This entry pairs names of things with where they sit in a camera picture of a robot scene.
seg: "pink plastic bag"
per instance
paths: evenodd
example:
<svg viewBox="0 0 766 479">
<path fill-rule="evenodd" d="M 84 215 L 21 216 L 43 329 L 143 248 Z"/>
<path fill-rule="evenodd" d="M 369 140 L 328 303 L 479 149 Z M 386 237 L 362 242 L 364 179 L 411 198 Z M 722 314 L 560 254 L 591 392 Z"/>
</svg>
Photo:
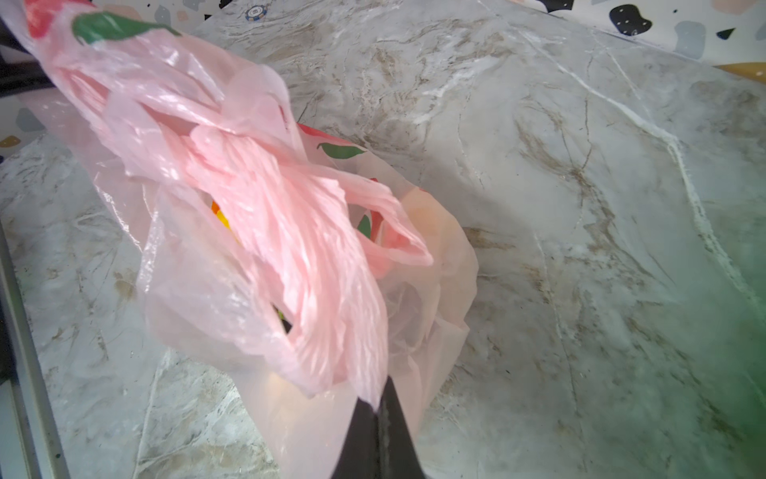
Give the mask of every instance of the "pink plastic bag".
<svg viewBox="0 0 766 479">
<path fill-rule="evenodd" d="M 142 250 L 149 327 L 234 378 L 283 477 L 328 477 L 356 397 L 377 406 L 387 375 L 414 435 L 476 294 L 455 219 L 298 125 L 268 67 L 88 2 L 0 15 L 61 91 L 30 107 Z"/>
</svg>

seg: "green leaf print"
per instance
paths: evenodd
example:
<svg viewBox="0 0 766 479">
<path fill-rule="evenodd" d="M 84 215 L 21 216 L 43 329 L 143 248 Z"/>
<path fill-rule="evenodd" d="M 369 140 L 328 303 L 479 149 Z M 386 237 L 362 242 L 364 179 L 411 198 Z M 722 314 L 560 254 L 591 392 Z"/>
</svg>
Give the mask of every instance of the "green leaf print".
<svg viewBox="0 0 766 479">
<path fill-rule="evenodd" d="M 88 45 L 101 40 L 124 40 L 157 28 L 164 28 L 176 37 L 181 36 L 168 25 L 132 20 L 108 11 L 83 13 L 72 21 L 72 33 L 75 38 Z"/>
<path fill-rule="evenodd" d="M 370 223 L 370 218 L 368 218 L 367 215 L 362 216 L 362 220 L 359 222 L 359 226 L 356 229 L 361 231 L 367 239 L 370 239 L 372 236 L 372 224 Z"/>
<path fill-rule="evenodd" d="M 356 146 L 340 146 L 333 145 L 332 143 L 320 143 L 317 148 L 320 146 L 325 150 L 327 156 L 335 159 L 349 159 L 352 156 L 357 156 L 358 154 L 365 152 L 363 149 L 359 149 Z"/>
</svg>

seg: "plastic bag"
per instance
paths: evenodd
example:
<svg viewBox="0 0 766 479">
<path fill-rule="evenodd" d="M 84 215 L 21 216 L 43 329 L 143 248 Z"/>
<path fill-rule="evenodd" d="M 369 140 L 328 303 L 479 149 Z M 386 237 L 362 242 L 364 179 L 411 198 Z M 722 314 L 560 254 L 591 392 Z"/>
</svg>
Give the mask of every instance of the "plastic bag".
<svg viewBox="0 0 766 479">
<path fill-rule="evenodd" d="M 282 476 L 328 477 L 386 375 L 416 434 L 476 294 L 457 221 L 298 125 L 268 67 L 89 2 L 25 6 L 0 15 L 61 91 L 28 103 L 141 248 L 149 327 L 234 378 Z"/>
</svg>

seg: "marble vein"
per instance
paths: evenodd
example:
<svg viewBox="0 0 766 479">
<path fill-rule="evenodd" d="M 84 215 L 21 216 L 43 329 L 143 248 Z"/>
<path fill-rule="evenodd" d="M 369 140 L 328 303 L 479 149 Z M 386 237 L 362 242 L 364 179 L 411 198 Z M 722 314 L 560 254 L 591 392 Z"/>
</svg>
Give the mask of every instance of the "marble vein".
<svg viewBox="0 0 766 479">
<path fill-rule="evenodd" d="M 170 349 L 166 349 L 165 353 L 162 355 L 162 358 L 159 360 L 159 363 L 157 364 L 157 368 L 154 371 L 154 379 L 152 379 L 152 386 L 149 389 L 149 400 L 146 404 L 146 414 L 144 415 L 144 422 L 143 427 L 141 427 L 141 435 L 139 436 L 139 447 L 136 451 L 136 464 L 133 467 L 133 479 L 136 479 L 141 472 L 141 468 L 139 467 L 139 463 L 141 461 L 141 452 L 143 450 L 144 442 L 146 442 L 146 431 L 149 428 L 149 417 L 152 414 L 152 407 L 154 406 L 154 399 L 157 393 L 157 382 L 159 381 L 159 377 L 162 375 L 162 371 L 165 370 L 168 367 L 168 361 L 170 360 L 171 352 Z"/>
<path fill-rule="evenodd" d="M 551 284 L 551 275 L 548 272 L 548 261 L 545 259 L 545 250 L 542 249 L 542 243 L 540 242 L 540 238 L 538 237 L 537 233 L 532 233 L 532 237 L 535 239 L 535 244 L 537 245 L 537 249 L 540 252 L 540 261 L 542 261 L 542 274 L 543 274 L 543 280 L 545 281 L 545 289 L 542 291 L 542 294 L 544 297 L 548 297 L 551 303 L 551 308 L 553 309 L 553 315 L 556 319 L 556 334 L 558 335 L 558 341 L 561 343 L 561 350 L 564 351 L 564 356 L 567 360 L 567 370 L 569 373 L 569 389 L 571 391 L 572 396 L 572 403 L 574 405 L 574 416 L 577 419 L 578 422 L 578 439 L 580 440 L 580 444 L 582 445 L 582 467 L 584 469 L 584 472 L 588 472 L 588 462 L 587 462 L 587 456 L 588 456 L 588 447 L 585 443 L 585 436 L 583 434 L 582 430 L 582 414 L 580 413 L 580 404 L 577 397 L 577 389 L 575 388 L 575 373 L 572 369 L 572 361 L 571 361 L 571 355 L 567 349 L 567 342 L 564 338 L 564 325 L 561 323 L 561 315 L 558 313 L 558 307 L 556 306 L 556 301 L 554 298 L 553 293 L 553 286 Z"/>
<path fill-rule="evenodd" d="M 481 0 L 477 0 L 477 1 L 481 5 L 484 5 L 481 2 Z M 632 109 L 628 108 L 623 103 L 613 100 L 612 98 L 607 97 L 600 91 L 591 87 L 582 78 L 580 78 L 575 72 L 569 70 L 564 65 L 558 63 L 547 51 L 538 47 L 537 46 L 538 39 L 535 38 L 533 35 L 527 32 L 524 32 L 519 28 L 515 28 L 511 25 L 509 25 L 509 27 L 513 28 L 522 37 L 524 37 L 524 39 L 529 43 L 529 45 L 535 50 L 537 50 L 537 52 L 539 52 L 541 55 L 543 55 L 544 57 L 552 61 L 562 73 L 572 77 L 572 79 L 577 81 L 589 93 L 595 95 L 596 97 L 601 98 L 602 100 L 606 101 L 613 107 L 617 108 L 636 126 L 641 128 L 645 132 L 649 133 L 650 135 L 656 137 L 657 139 L 662 140 L 667 145 L 668 152 L 676 161 L 679 171 L 681 172 L 683 185 L 686 189 L 686 197 L 689 200 L 689 205 L 691 206 L 691 209 L 692 209 L 694 225 L 697 228 L 699 237 L 702 239 L 702 242 L 705 245 L 705 249 L 710 254 L 713 255 L 713 257 L 718 262 L 721 269 L 724 271 L 724 274 L 726 275 L 726 277 L 732 282 L 734 287 L 736 287 L 737 290 L 740 293 L 742 293 L 742 295 L 745 297 L 745 299 L 747 300 L 747 302 L 750 304 L 751 308 L 753 309 L 756 317 L 760 320 L 761 325 L 766 325 L 766 310 L 764 309 L 761 303 L 761 299 L 755 293 L 755 290 L 742 277 L 742 273 L 740 272 L 739 268 L 735 266 L 734 261 L 729 257 L 729 255 L 726 253 L 726 250 L 721 246 L 720 241 L 718 240 L 718 238 L 715 235 L 715 232 L 713 231 L 712 224 L 710 220 L 708 219 L 708 215 L 705 212 L 705 208 L 702 205 L 702 200 L 699 198 L 699 194 L 697 193 L 697 190 L 694 187 L 694 184 L 692 183 L 691 178 L 689 177 L 689 172 L 686 168 L 686 164 L 683 161 L 683 153 L 681 151 L 681 142 L 678 139 L 678 137 L 668 132 L 667 130 L 660 128 L 656 124 L 651 123 L 649 120 L 645 120 L 644 118 L 641 117 L 641 115 L 634 112 Z"/>
</svg>

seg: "marble countertop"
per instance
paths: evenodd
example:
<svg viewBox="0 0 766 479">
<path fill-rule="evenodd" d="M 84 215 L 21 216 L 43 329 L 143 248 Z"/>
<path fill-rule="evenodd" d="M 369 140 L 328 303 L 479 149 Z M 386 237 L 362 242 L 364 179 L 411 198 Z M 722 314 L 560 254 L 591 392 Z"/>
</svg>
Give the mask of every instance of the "marble countertop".
<svg viewBox="0 0 766 479">
<path fill-rule="evenodd" d="M 766 85 L 505 0 L 250 6 L 198 36 L 476 248 L 433 479 L 766 468 Z M 145 332 L 139 253 L 62 143 L 2 163 L 0 219 L 73 478 L 278 477 L 231 380 Z"/>
</svg>

